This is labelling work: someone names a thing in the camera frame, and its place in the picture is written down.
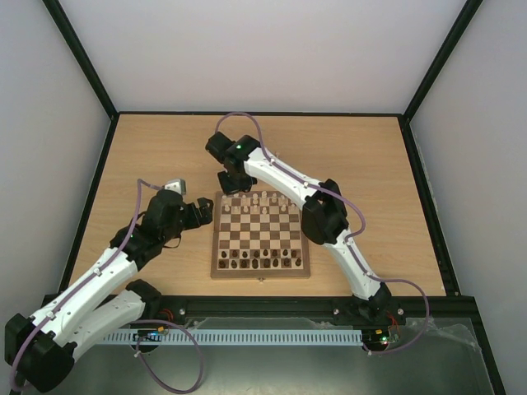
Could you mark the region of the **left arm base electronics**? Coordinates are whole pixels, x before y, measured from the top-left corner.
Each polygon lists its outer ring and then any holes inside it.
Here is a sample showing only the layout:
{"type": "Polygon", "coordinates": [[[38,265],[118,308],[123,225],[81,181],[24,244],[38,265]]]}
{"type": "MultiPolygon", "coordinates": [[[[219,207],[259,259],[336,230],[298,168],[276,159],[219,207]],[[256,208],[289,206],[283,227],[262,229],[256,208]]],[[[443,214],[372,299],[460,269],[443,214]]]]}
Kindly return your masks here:
{"type": "MultiPolygon", "coordinates": [[[[172,322],[174,320],[174,314],[171,310],[164,308],[158,311],[153,318],[172,322]]],[[[154,323],[146,328],[141,328],[138,325],[132,325],[131,329],[137,330],[133,335],[133,340],[135,342],[140,341],[139,350],[141,353],[149,353],[154,351],[158,347],[161,337],[170,331],[168,326],[161,325],[159,323],[154,323]]]]}

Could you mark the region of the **black aluminium frame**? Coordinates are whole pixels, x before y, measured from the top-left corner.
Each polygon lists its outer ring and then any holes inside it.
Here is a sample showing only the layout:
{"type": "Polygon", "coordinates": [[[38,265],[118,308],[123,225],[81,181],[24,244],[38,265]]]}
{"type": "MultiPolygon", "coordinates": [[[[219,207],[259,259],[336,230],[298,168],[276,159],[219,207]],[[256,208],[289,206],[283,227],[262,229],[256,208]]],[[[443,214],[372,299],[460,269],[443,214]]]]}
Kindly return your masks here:
{"type": "MultiPolygon", "coordinates": [[[[98,160],[96,173],[91,182],[86,204],[82,212],[82,218],[77,228],[73,246],[60,283],[59,289],[65,290],[66,281],[72,276],[74,260],[80,249],[88,217],[95,201],[96,192],[99,188],[102,172],[110,152],[121,112],[112,103],[61,3],[58,1],[47,1],[44,5],[110,118],[110,126],[100,154],[100,159],[98,160]]],[[[444,296],[430,297],[428,303],[432,307],[433,314],[438,318],[466,317],[471,319],[475,328],[476,339],[482,348],[483,361],[492,389],[496,394],[503,394],[505,392],[503,382],[501,381],[501,376],[494,360],[475,299],[472,296],[464,296],[460,293],[459,284],[438,219],[437,210],[432,206],[431,188],[427,182],[424,164],[417,151],[417,143],[410,126],[417,110],[439,76],[442,68],[445,66],[446,61],[452,54],[463,33],[468,28],[469,23],[476,15],[480,5],[481,3],[479,1],[467,1],[463,5],[443,44],[434,57],[431,66],[428,68],[425,77],[413,95],[410,104],[403,113],[397,114],[396,117],[399,122],[409,164],[413,172],[414,182],[431,237],[432,247],[440,269],[441,280],[446,287],[446,294],[444,296]]],[[[297,318],[315,319],[328,317],[329,307],[337,306],[338,304],[349,305],[353,302],[353,299],[344,296],[165,296],[162,298],[162,302],[170,306],[177,304],[189,305],[194,313],[233,314],[237,318],[278,318],[285,314],[291,314],[297,318]]]]}

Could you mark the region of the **dark pieces back row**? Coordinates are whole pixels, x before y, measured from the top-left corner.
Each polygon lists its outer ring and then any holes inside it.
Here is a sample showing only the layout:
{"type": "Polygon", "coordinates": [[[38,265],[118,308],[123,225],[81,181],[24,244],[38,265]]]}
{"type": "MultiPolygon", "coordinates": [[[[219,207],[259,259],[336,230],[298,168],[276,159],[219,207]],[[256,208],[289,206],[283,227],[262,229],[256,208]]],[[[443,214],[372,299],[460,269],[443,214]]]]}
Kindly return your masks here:
{"type": "Polygon", "coordinates": [[[301,258],[300,249],[221,249],[219,259],[301,258]]]}

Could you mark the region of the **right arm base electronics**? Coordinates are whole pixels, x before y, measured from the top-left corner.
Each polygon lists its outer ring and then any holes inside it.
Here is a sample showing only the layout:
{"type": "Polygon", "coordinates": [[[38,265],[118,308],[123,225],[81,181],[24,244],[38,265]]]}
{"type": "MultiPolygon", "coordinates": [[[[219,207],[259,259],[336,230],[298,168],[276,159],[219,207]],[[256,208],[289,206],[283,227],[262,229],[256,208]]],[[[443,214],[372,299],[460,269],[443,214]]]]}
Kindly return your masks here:
{"type": "Polygon", "coordinates": [[[361,330],[362,349],[371,353],[384,353],[403,345],[404,315],[386,313],[371,328],[361,330]]]}

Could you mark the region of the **dark pieces row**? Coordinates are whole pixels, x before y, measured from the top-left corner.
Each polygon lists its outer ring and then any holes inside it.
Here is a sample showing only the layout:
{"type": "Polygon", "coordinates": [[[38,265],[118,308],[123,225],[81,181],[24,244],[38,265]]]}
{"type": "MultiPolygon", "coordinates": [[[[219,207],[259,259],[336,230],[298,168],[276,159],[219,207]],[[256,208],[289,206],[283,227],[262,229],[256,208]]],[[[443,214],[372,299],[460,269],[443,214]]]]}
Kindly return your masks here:
{"type": "Polygon", "coordinates": [[[221,249],[219,259],[301,258],[300,249],[221,249]]]}
{"type": "Polygon", "coordinates": [[[219,270],[302,270],[310,264],[300,258],[225,258],[217,263],[219,270]]]}

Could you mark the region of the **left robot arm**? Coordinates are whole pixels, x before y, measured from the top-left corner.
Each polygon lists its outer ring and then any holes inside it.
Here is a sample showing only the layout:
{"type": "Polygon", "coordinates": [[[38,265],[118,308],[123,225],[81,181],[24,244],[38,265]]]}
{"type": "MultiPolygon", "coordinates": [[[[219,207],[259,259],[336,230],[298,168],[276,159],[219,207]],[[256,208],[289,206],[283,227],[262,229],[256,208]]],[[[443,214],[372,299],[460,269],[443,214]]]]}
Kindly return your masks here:
{"type": "Polygon", "coordinates": [[[185,230],[212,222],[213,202],[196,203],[161,189],[144,212],[135,212],[96,263],[62,294],[31,316],[15,314],[5,325],[4,358],[12,367],[12,389],[46,393],[61,384],[75,363],[98,341],[127,324],[168,327],[157,319],[161,293],[135,275],[185,230]]]}

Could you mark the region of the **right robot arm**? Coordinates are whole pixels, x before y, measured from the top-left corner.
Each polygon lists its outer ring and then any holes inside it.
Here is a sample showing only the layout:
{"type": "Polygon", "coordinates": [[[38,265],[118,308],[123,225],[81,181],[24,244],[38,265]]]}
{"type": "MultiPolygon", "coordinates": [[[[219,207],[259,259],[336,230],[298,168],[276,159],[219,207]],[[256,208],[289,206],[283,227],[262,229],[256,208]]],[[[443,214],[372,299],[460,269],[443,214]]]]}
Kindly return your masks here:
{"type": "Polygon", "coordinates": [[[312,243],[327,248],[347,278],[352,291],[352,314],[368,323],[387,314],[391,293],[357,247],[345,200],[335,181],[322,182],[302,174],[248,135],[234,141],[216,132],[208,139],[205,150],[224,167],[218,179],[225,194],[249,192],[256,182],[262,181],[297,205],[302,233],[312,243]]]}

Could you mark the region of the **dark pieces front row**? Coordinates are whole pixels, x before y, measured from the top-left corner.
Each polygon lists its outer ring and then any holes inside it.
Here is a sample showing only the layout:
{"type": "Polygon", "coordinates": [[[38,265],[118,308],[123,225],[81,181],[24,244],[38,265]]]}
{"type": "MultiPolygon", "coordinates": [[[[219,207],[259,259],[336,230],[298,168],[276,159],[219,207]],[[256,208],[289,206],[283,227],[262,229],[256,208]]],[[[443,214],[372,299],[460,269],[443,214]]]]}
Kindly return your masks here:
{"type": "Polygon", "coordinates": [[[219,270],[302,270],[310,264],[300,258],[225,258],[217,263],[219,270]]]}

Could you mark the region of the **wooden chess board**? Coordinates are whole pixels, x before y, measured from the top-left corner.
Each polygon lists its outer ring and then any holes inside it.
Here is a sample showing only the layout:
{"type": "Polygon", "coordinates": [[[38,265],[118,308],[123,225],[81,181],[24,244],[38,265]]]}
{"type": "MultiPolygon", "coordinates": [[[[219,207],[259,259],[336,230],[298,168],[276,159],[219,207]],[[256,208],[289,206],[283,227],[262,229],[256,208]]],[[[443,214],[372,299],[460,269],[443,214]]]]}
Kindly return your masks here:
{"type": "Polygon", "coordinates": [[[221,249],[300,249],[302,259],[310,264],[309,242],[301,231],[301,210],[283,193],[276,190],[267,191],[268,205],[261,205],[262,191],[251,191],[248,193],[236,193],[225,195],[216,193],[213,215],[214,233],[212,240],[211,278],[213,279],[268,279],[268,278],[308,278],[310,277],[310,265],[302,270],[219,270],[217,263],[220,260],[217,253],[221,249]],[[259,195],[259,204],[253,205],[253,194],[259,195]],[[277,205],[271,206],[271,196],[277,194],[277,205]],[[249,212],[243,211],[241,205],[242,196],[246,195],[249,200],[249,212]],[[286,212],[281,212],[280,197],[287,198],[286,212]],[[222,197],[227,196],[230,207],[229,212],[224,212],[222,197]],[[289,206],[294,204],[296,211],[289,212],[289,206]],[[232,212],[232,206],[238,206],[238,213],[232,212]],[[253,206],[259,207],[258,213],[253,213],[253,206]],[[266,207],[267,214],[262,214],[262,207],[266,207]]]}

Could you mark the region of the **white queen chess piece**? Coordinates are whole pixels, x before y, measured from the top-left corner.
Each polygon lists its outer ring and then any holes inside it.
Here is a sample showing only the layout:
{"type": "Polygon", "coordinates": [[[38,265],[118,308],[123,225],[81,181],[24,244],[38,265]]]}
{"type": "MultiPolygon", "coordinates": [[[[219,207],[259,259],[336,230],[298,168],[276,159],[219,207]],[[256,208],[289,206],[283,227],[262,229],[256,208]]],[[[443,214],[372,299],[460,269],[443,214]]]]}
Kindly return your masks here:
{"type": "Polygon", "coordinates": [[[268,205],[268,203],[267,203],[267,191],[262,191],[261,198],[260,198],[260,204],[261,205],[268,205]]]}

